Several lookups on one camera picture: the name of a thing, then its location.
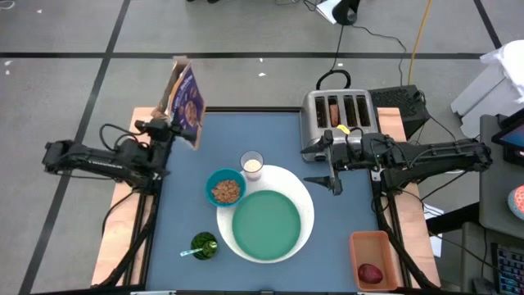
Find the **grey side desk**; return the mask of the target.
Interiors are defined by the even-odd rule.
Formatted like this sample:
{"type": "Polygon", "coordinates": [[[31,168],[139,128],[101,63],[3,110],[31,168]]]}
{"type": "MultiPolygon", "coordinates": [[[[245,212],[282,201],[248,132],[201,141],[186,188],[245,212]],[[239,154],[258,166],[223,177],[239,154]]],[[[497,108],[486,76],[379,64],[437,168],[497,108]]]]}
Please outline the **grey side desk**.
{"type": "Polygon", "coordinates": [[[494,231],[524,239],[524,220],[516,217],[508,206],[508,195],[524,184],[524,167],[504,160],[504,149],[491,137],[501,128],[496,116],[480,118],[481,141],[491,149],[490,168],[480,173],[480,223],[494,231]]]}

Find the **dark red apple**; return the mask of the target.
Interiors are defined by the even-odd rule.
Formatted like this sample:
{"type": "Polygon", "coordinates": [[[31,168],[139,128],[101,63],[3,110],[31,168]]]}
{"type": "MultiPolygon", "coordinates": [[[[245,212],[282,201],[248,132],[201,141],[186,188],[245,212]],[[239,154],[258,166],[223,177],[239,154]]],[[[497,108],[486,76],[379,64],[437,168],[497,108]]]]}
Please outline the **dark red apple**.
{"type": "Polygon", "coordinates": [[[362,264],[357,269],[357,275],[365,284],[379,284],[383,281],[382,271],[372,264],[362,264]]]}

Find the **orange teal patterned ball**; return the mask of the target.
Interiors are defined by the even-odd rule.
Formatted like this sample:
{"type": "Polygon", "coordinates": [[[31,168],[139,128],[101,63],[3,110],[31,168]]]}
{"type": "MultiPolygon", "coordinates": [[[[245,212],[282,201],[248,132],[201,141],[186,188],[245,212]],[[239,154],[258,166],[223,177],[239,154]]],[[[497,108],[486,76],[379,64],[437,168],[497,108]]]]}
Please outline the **orange teal patterned ball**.
{"type": "Polygon", "coordinates": [[[508,208],[520,220],[524,221],[524,184],[508,194],[508,208]]]}

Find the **teal bowl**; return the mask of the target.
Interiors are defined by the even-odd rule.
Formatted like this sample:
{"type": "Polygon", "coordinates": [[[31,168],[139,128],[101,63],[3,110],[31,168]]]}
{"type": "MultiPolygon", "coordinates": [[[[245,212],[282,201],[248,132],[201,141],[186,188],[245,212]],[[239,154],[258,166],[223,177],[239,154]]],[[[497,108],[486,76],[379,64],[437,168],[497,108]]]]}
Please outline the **teal bowl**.
{"type": "Polygon", "coordinates": [[[244,197],[245,192],[246,192],[246,180],[245,180],[244,176],[240,172],[238,172],[236,170],[232,170],[232,169],[220,169],[220,170],[217,170],[206,181],[206,197],[207,197],[208,201],[211,202],[216,207],[232,207],[232,206],[235,206],[244,197]],[[232,204],[221,204],[221,203],[216,202],[214,200],[214,197],[213,197],[212,192],[211,192],[211,190],[216,186],[216,184],[218,182],[226,180],[226,179],[235,180],[239,184],[240,189],[241,189],[241,196],[240,196],[240,198],[236,202],[234,202],[232,204]]]}

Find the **black round floor device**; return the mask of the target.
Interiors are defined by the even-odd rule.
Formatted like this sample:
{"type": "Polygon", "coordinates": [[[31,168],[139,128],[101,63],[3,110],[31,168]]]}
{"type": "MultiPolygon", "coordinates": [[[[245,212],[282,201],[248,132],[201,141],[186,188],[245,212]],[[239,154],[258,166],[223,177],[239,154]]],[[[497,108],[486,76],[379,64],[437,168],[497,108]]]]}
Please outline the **black round floor device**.
{"type": "Polygon", "coordinates": [[[360,0],[340,0],[332,9],[332,16],[339,25],[353,25],[358,19],[360,0]]]}

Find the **purple cereal box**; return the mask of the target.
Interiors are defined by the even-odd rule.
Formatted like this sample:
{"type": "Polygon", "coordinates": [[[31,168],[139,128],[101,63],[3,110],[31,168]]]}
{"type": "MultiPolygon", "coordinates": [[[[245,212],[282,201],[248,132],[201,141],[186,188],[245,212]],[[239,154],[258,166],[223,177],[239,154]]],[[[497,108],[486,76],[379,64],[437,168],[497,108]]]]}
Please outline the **purple cereal box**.
{"type": "Polygon", "coordinates": [[[206,103],[198,88],[192,63],[186,57],[174,59],[173,69],[163,96],[151,117],[166,121],[189,134],[186,141],[194,150],[199,148],[204,125],[206,103]]]}

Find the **backlit black keyboard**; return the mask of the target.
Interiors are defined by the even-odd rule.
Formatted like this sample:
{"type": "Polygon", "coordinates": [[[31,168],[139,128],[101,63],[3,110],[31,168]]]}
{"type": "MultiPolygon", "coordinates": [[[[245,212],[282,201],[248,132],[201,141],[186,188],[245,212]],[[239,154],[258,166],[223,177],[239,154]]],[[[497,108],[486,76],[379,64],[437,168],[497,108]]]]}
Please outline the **backlit black keyboard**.
{"type": "Polygon", "coordinates": [[[524,250],[492,244],[497,291],[504,295],[524,295],[524,250]]]}

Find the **clear drinking glass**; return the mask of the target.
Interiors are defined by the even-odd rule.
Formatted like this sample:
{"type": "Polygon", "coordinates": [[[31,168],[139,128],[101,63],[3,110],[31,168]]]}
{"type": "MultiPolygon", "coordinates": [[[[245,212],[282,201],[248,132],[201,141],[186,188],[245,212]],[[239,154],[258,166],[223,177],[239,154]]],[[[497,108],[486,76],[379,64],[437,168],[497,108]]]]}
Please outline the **clear drinking glass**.
{"type": "Polygon", "coordinates": [[[263,164],[263,166],[264,166],[264,158],[263,158],[263,156],[259,152],[254,151],[254,150],[244,152],[242,154],[241,158],[240,158],[241,168],[242,168],[242,171],[243,171],[245,177],[247,179],[249,179],[249,180],[252,180],[252,181],[258,180],[260,178],[260,176],[261,176],[261,172],[262,172],[263,166],[262,166],[262,168],[259,171],[255,172],[255,173],[248,173],[248,172],[243,170],[243,164],[247,160],[249,160],[249,159],[256,159],[256,160],[260,161],[263,164]]]}

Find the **spoon with light-blue handle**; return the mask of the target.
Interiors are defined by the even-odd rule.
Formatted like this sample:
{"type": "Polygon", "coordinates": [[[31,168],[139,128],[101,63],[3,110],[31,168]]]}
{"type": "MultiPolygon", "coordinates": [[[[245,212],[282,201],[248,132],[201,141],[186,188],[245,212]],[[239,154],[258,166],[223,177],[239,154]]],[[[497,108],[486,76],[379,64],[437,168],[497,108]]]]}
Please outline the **spoon with light-blue handle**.
{"type": "Polygon", "coordinates": [[[196,248],[196,249],[192,249],[192,250],[187,250],[187,251],[183,251],[180,253],[180,256],[188,256],[188,255],[193,255],[195,253],[198,253],[198,252],[203,252],[203,251],[207,251],[207,252],[216,252],[216,249],[218,247],[218,244],[217,242],[214,242],[214,241],[208,241],[208,242],[205,242],[203,244],[202,247],[200,248],[196,248]]]}

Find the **brown cereal heap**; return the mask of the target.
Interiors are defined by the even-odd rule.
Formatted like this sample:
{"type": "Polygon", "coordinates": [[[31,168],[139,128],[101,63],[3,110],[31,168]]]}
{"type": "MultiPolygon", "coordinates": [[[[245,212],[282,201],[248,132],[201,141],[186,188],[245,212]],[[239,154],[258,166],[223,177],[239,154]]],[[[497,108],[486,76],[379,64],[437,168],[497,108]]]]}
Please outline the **brown cereal heap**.
{"type": "Polygon", "coordinates": [[[221,204],[232,204],[241,196],[239,184],[232,179],[218,182],[211,192],[214,200],[221,204]]]}

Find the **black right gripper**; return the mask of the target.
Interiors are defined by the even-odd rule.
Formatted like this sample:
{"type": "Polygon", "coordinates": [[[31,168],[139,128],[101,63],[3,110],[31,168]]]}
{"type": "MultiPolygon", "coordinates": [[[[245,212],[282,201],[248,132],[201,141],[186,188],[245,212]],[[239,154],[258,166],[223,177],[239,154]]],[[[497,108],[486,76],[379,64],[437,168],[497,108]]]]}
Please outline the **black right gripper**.
{"type": "Polygon", "coordinates": [[[340,168],[343,170],[357,170],[372,167],[373,165],[365,159],[361,142],[350,143],[350,135],[355,131],[360,132],[361,135],[364,134],[361,129],[341,130],[344,134],[342,151],[335,151],[334,136],[330,129],[324,132],[324,141],[319,140],[302,149],[300,151],[301,154],[319,153],[324,152],[326,149],[327,163],[329,164],[330,171],[329,176],[305,177],[304,181],[328,188],[335,196],[338,196],[341,195],[343,191],[342,183],[338,176],[340,168]]]}

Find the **green ribbed glass cup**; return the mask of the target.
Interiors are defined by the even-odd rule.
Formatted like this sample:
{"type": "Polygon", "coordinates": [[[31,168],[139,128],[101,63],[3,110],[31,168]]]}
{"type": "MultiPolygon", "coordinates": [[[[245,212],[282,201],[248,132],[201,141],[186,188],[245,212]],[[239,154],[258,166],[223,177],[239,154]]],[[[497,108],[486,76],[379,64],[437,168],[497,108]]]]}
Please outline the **green ribbed glass cup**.
{"type": "Polygon", "coordinates": [[[219,244],[216,237],[209,232],[201,232],[197,234],[191,241],[191,249],[199,252],[194,252],[192,255],[201,261],[209,260],[219,250],[219,244]]]}

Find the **orange plastic bin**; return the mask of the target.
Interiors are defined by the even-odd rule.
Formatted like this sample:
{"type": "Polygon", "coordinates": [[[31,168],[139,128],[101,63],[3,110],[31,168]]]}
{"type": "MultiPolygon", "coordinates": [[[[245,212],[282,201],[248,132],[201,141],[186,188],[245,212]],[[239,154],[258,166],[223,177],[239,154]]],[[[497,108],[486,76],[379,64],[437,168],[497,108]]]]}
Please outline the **orange plastic bin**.
{"type": "Polygon", "coordinates": [[[359,231],[350,236],[350,256],[354,271],[355,283],[364,292],[392,291],[399,287],[396,262],[391,245],[384,231],[359,231]],[[362,264],[372,264],[383,274],[379,284],[365,284],[357,275],[357,269],[362,264]]]}

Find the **silver four-slot toaster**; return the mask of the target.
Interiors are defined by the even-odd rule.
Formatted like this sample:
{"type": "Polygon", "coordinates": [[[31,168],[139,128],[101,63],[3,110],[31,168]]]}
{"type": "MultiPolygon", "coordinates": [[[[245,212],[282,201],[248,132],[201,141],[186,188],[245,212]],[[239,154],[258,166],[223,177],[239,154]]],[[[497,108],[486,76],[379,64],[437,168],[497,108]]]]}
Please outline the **silver four-slot toaster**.
{"type": "MultiPolygon", "coordinates": [[[[378,131],[377,118],[373,109],[371,94],[359,89],[315,90],[308,93],[300,110],[301,146],[307,148],[318,142],[324,132],[330,129],[334,136],[335,151],[343,150],[344,134],[331,127],[329,105],[337,104],[340,112],[340,125],[348,129],[361,129],[364,134],[378,131]]],[[[360,132],[350,135],[350,143],[361,142],[360,132]]],[[[374,164],[370,151],[364,152],[365,159],[374,164]]]]}

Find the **white paper sheet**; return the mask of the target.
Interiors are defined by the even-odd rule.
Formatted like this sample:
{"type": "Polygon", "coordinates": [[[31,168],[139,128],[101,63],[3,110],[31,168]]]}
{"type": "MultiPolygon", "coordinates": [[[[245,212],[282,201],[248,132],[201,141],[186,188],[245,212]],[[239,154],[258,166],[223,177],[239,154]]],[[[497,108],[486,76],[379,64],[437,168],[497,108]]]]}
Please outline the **white paper sheet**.
{"type": "Polygon", "coordinates": [[[341,0],[324,0],[320,4],[318,4],[315,8],[315,11],[324,17],[328,22],[330,22],[332,25],[336,24],[336,20],[332,14],[333,9],[335,6],[340,2],[341,0]]]}

